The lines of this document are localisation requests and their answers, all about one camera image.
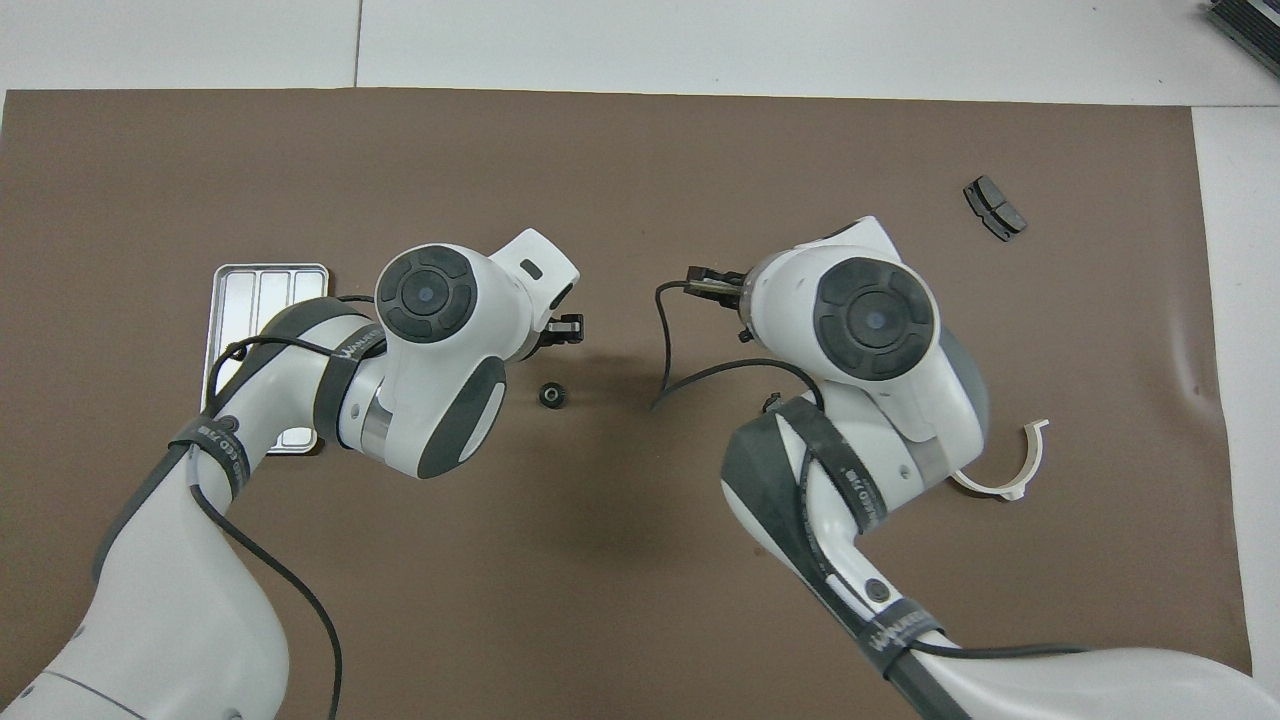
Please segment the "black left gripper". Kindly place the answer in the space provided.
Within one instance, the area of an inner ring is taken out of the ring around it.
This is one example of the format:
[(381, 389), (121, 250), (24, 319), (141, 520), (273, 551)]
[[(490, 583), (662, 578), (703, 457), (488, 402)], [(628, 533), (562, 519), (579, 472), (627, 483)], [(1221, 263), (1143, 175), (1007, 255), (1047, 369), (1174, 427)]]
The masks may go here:
[(585, 315), (568, 313), (552, 316), (538, 336), (535, 350), (559, 345), (579, 345), (585, 340)]

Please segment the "silver metal tray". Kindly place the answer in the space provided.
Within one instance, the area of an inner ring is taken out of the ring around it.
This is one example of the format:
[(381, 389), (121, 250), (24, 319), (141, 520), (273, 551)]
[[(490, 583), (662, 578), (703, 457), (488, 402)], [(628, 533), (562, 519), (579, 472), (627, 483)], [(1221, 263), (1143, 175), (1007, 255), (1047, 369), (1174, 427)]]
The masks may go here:
[(287, 307), (330, 293), (330, 273), (317, 263), (241, 263), (219, 266), (212, 277), (200, 405), (236, 374), (239, 363), (218, 357), (227, 346), (264, 334)]

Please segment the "brown table mat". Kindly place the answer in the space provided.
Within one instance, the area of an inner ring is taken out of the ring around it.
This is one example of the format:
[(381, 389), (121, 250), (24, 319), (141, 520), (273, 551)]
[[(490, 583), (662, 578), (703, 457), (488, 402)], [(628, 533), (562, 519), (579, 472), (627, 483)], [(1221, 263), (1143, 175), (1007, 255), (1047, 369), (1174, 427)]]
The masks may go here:
[[(963, 190), (988, 176), (1009, 242)], [(652, 304), (878, 217), (989, 387), (970, 474), (863, 551), (963, 644), (1156, 647), (1257, 671), (1242, 598), (1190, 111), (344, 88), (12, 92), (0, 124), (0, 708), (73, 635), (104, 532), (198, 410), (214, 272), (529, 227), (582, 274), (581, 345), (511, 370), (476, 457), (417, 480), (329, 445), (232, 520), (332, 614), (353, 720), (911, 720), (736, 523), (732, 432), (797, 382), (649, 409)], [(538, 402), (558, 382), (561, 409)]]

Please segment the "wide dark brake pad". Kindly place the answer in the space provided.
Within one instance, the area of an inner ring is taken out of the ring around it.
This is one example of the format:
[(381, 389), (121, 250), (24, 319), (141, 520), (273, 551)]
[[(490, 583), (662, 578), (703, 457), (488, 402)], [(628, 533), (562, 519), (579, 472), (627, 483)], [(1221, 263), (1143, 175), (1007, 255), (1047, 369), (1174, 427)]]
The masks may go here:
[(1027, 219), (988, 176), (975, 178), (963, 193), (972, 211), (995, 237), (1009, 242), (1027, 231)]

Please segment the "dark grey ribbed box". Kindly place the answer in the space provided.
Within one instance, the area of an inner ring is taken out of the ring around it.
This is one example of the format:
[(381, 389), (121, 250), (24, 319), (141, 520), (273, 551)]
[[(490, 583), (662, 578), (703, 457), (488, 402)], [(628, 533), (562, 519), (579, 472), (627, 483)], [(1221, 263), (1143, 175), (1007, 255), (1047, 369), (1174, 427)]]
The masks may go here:
[(1280, 78), (1280, 0), (1208, 0), (1208, 20)]

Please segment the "white curved plastic bracket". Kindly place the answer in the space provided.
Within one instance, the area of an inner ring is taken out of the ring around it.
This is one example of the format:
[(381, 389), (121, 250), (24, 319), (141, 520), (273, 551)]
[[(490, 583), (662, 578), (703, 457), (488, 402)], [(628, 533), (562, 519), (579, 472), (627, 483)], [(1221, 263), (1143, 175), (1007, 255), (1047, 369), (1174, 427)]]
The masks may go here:
[(1023, 427), (1025, 434), (1025, 457), (1019, 471), (1001, 486), (984, 486), (974, 482), (963, 470), (954, 471), (950, 478), (961, 487), (979, 495), (1015, 502), (1025, 497), (1027, 487), (1036, 478), (1044, 459), (1044, 428), (1050, 425), (1047, 418), (1027, 423)]

